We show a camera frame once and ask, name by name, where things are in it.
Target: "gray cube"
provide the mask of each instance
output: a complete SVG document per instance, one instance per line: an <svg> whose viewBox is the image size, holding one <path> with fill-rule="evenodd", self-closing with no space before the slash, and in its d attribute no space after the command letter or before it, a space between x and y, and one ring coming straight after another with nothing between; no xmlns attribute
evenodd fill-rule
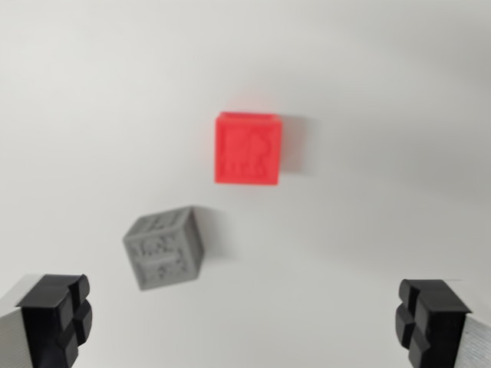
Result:
<svg viewBox="0 0 491 368"><path fill-rule="evenodd" d="M141 290L198 278L204 248L191 207L140 217L123 242Z"/></svg>

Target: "cube face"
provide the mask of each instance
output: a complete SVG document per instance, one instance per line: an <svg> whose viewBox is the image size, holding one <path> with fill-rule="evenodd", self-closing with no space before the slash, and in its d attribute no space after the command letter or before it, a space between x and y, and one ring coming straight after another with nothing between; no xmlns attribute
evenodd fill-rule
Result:
<svg viewBox="0 0 491 368"><path fill-rule="evenodd" d="M191 208L138 219L124 244L142 290L198 277L204 251Z"/></svg>
<svg viewBox="0 0 491 368"><path fill-rule="evenodd" d="M18 302L33 367L73 366L91 332L90 289L85 275L46 274Z"/></svg>
<svg viewBox="0 0 491 368"><path fill-rule="evenodd" d="M402 280L396 333L416 368L453 368L471 310L443 280Z"/></svg>
<svg viewBox="0 0 491 368"><path fill-rule="evenodd" d="M222 113L216 120L216 182L278 184L281 140L277 115Z"/></svg>

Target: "3d printed cube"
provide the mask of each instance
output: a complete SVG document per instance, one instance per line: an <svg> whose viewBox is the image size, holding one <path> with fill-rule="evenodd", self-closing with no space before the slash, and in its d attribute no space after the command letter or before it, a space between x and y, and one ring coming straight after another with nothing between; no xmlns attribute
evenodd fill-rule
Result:
<svg viewBox="0 0 491 368"><path fill-rule="evenodd" d="M204 248L190 207L139 218L124 244L141 290L198 277Z"/></svg>
<svg viewBox="0 0 491 368"><path fill-rule="evenodd" d="M281 141L277 115L222 113L216 120L215 181L277 185Z"/></svg>

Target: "red cube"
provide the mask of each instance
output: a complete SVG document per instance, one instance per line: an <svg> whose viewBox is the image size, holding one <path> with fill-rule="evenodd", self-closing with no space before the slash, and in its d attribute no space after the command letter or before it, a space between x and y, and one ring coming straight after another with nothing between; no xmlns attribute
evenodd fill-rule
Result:
<svg viewBox="0 0 491 368"><path fill-rule="evenodd" d="M216 119L215 181L277 185L281 142L278 115L221 113Z"/></svg>

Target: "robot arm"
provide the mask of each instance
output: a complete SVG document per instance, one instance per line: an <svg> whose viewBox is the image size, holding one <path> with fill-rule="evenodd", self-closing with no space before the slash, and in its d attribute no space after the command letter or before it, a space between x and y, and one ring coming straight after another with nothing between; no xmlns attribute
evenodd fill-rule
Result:
<svg viewBox="0 0 491 368"><path fill-rule="evenodd" d="M491 367L491 310L460 281L403 280L400 344L414 368Z"/></svg>
<svg viewBox="0 0 491 368"><path fill-rule="evenodd" d="M85 275L28 275L0 300L0 368L71 368L92 309Z"/></svg>

